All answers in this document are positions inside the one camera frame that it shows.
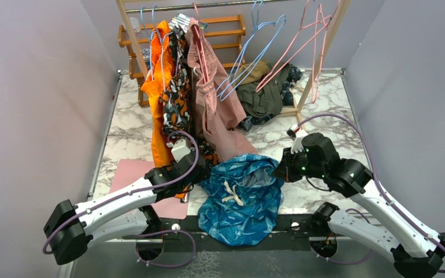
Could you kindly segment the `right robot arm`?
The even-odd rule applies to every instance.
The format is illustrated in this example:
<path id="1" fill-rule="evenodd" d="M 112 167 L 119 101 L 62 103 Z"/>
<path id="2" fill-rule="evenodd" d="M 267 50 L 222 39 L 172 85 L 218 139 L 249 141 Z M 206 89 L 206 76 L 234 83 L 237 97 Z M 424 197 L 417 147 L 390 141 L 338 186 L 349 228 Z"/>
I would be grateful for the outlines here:
<path id="1" fill-rule="evenodd" d="M 346 236 L 381 254 L 403 277 L 434 277 L 445 257 L 445 232 L 423 224 L 373 179 L 372 172 L 355 159 L 341 158 L 331 139 L 312 133 L 294 139 L 272 175 L 284 182 L 319 178 L 329 191 L 338 192 L 366 209 L 381 227 L 358 219 L 324 202 L 311 217 L 320 236 Z"/>

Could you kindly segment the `blue patterned shorts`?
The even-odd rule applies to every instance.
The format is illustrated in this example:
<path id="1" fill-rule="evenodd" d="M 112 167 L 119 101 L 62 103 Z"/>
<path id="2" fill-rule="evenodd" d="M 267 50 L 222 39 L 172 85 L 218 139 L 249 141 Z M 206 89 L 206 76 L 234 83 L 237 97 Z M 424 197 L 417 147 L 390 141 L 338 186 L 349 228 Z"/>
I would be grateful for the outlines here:
<path id="1" fill-rule="evenodd" d="M 207 199 L 198 227 L 228 246 L 255 246 L 276 226 L 284 182 L 272 175 L 279 162 L 244 154 L 211 169 L 200 182 Z"/>

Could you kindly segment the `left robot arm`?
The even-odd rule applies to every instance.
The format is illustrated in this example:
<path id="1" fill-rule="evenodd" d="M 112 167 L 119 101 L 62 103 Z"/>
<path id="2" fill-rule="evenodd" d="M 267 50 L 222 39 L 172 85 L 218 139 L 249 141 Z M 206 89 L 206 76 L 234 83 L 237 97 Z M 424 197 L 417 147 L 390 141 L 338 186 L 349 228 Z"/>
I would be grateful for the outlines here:
<path id="1" fill-rule="evenodd" d="M 54 256 L 56 264 L 68 264 L 97 243 L 122 237 L 159 238 L 168 231 L 153 205 L 186 193 L 207 179 L 210 169 L 196 153 L 148 170 L 131 184 L 87 202 L 58 203 L 43 232 L 42 252 Z"/>

